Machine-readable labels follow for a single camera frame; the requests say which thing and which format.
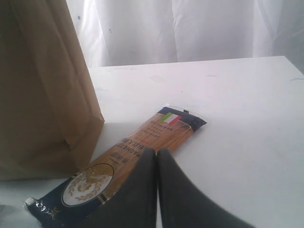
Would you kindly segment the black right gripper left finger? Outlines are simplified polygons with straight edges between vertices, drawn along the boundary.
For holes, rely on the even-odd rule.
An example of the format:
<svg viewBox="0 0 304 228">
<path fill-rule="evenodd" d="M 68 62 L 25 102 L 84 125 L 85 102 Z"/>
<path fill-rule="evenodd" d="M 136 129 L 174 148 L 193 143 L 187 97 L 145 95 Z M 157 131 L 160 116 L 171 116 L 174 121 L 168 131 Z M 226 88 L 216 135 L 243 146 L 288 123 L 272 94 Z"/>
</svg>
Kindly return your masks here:
<svg viewBox="0 0 304 228">
<path fill-rule="evenodd" d="M 145 149 L 120 189 L 80 223 L 82 228 L 154 228 L 157 215 L 157 164 Z"/>
</svg>

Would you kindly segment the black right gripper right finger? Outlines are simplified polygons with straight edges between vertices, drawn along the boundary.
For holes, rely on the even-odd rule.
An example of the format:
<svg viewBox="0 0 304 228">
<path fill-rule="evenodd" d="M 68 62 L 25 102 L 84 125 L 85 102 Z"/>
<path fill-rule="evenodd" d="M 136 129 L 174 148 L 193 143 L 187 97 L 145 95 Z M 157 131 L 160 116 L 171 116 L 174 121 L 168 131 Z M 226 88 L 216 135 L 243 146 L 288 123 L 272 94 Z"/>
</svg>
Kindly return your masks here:
<svg viewBox="0 0 304 228">
<path fill-rule="evenodd" d="M 168 149 L 157 153 L 161 222 L 164 228 L 252 228 L 203 194 Z"/>
</svg>

